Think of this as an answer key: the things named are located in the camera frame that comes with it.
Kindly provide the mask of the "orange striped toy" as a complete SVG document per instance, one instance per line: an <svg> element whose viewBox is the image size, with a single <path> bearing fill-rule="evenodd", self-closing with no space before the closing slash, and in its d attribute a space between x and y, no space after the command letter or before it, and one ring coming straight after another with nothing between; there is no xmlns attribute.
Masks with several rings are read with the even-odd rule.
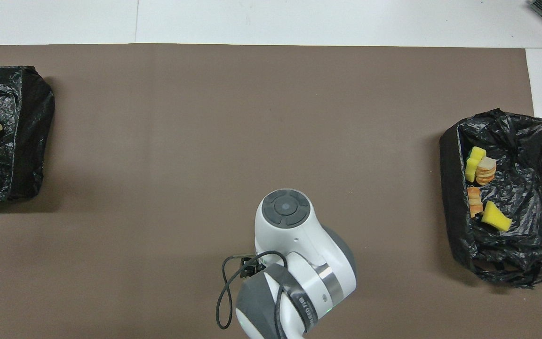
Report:
<svg viewBox="0 0 542 339"><path fill-rule="evenodd" d="M475 187L475 186L468 187L467 195L468 195L468 201L469 201L470 217L473 218L476 215L484 212L483 202L480 199L479 187Z"/></svg>

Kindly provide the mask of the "green and yellow sponge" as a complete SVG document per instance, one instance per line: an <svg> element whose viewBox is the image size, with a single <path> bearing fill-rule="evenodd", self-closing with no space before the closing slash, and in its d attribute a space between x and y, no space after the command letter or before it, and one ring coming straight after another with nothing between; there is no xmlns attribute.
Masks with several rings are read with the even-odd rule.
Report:
<svg viewBox="0 0 542 339"><path fill-rule="evenodd" d="M469 152L469 156L467 157L467 160L465 161L465 180L467 182L475 182L476 178L476 169L486 156L486 150L484 148L480 148L478 146L474 146L471 151Z"/></svg>

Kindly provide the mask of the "yellow sponge wedge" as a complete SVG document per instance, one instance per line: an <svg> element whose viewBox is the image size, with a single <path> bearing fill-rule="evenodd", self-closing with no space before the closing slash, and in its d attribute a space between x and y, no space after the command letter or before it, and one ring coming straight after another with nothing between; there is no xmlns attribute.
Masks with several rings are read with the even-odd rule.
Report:
<svg viewBox="0 0 542 339"><path fill-rule="evenodd" d="M507 232L512 225L512 219L506 217L492 201L486 202L480 221L501 232Z"/></svg>

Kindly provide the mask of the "open bin black bag liner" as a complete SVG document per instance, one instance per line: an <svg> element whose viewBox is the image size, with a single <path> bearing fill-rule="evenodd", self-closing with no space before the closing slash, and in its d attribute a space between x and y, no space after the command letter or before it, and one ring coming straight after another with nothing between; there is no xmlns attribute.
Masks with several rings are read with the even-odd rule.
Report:
<svg viewBox="0 0 542 339"><path fill-rule="evenodd" d="M465 180L474 146L496 160L494 179L481 186ZM439 138L442 203L451 253L479 279L512 287L542 283L542 118L503 112L476 114ZM468 187L479 187L512 219L507 232L470 217Z"/></svg>

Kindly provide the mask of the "brown paper table mat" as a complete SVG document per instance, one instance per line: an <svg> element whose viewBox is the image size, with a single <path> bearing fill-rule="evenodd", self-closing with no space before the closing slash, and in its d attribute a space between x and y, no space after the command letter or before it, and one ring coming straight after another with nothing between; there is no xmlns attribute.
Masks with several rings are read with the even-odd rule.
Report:
<svg viewBox="0 0 542 339"><path fill-rule="evenodd" d="M352 249L356 290L307 339L539 339L542 284L450 253L439 138L533 114L522 49L0 46L55 115L44 182L0 204L0 339L245 339L215 323L229 255L275 189Z"/></svg>

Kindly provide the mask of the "box covered by black bag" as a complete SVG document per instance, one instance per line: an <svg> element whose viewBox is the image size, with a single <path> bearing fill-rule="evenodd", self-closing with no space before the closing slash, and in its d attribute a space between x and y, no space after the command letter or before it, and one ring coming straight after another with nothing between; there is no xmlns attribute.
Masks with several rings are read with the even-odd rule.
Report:
<svg viewBox="0 0 542 339"><path fill-rule="evenodd" d="M55 111L51 86L32 66L0 66L0 202L38 195Z"/></svg>

